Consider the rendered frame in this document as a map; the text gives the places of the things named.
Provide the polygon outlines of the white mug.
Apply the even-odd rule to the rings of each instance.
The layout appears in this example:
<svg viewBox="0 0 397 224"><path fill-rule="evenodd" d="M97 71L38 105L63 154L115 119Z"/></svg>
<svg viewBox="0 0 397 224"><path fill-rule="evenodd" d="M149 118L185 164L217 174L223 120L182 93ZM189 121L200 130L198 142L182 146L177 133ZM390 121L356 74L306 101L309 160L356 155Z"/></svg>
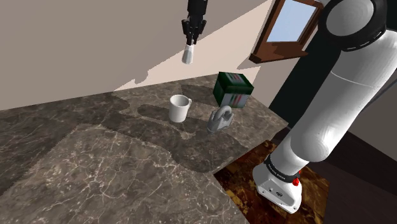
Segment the white mug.
<svg viewBox="0 0 397 224"><path fill-rule="evenodd" d="M172 122L185 121L192 100L185 95L173 95L170 100L169 118Z"/></svg>

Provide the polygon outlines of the small white tapered shaker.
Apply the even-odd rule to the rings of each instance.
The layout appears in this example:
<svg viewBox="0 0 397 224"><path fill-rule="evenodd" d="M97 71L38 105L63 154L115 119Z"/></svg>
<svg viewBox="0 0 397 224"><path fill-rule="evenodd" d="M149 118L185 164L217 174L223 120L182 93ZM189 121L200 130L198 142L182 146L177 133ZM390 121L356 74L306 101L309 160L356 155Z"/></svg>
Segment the small white tapered shaker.
<svg viewBox="0 0 397 224"><path fill-rule="evenodd" d="M195 47L194 44L185 46L183 56L181 59L182 63L191 64L193 62L194 47Z"/></svg>

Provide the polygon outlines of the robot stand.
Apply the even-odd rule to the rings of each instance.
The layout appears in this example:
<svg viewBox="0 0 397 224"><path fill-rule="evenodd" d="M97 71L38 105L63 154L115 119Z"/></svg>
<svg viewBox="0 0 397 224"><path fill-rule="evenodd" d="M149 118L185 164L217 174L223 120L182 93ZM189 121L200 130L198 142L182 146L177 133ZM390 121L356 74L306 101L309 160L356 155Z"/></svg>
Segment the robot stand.
<svg viewBox="0 0 397 224"><path fill-rule="evenodd" d="M289 214L256 190L252 171L276 145L265 141L214 174L250 224L323 224L329 181L309 167L302 169L302 203Z"/></svg>

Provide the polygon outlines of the grey padlock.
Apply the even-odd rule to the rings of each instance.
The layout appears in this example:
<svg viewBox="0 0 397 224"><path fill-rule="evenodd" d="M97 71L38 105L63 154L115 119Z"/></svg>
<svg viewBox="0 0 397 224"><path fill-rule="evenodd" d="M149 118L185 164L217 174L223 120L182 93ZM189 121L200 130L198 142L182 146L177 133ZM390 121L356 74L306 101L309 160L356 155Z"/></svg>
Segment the grey padlock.
<svg viewBox="0 0 397 224"><path fill-rule="evenodd" d="M223 106L216 111L213 111L207 123L207 132L213 134L219 130L230 126L234 114L230 106Z"/></svg>

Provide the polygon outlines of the brown wooden framed window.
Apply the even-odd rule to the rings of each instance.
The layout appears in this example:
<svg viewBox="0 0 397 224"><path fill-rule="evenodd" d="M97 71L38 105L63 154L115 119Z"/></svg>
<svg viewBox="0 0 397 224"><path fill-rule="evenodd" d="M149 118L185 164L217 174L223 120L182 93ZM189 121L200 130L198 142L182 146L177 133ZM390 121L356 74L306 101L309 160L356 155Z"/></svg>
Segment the brown wooden framed window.
<svg viewBox="0 0 397 224"><path fill-rule="evenodd" d="M255 64L307 55L323 4L317 0L275 0L249 60Z"/></svg>

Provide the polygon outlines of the dark green striped box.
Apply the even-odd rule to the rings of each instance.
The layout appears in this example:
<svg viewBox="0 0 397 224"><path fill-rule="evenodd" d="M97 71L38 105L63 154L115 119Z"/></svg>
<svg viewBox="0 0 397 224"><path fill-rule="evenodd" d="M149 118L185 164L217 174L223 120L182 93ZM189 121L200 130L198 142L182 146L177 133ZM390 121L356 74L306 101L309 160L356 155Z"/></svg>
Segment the dark green striped box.
<svg viewBox="0 0 397 224"><path fill-rule="evenodd" d="M219 72L213 95L219 107L243 108L254 86L240 73Z"/></svg>

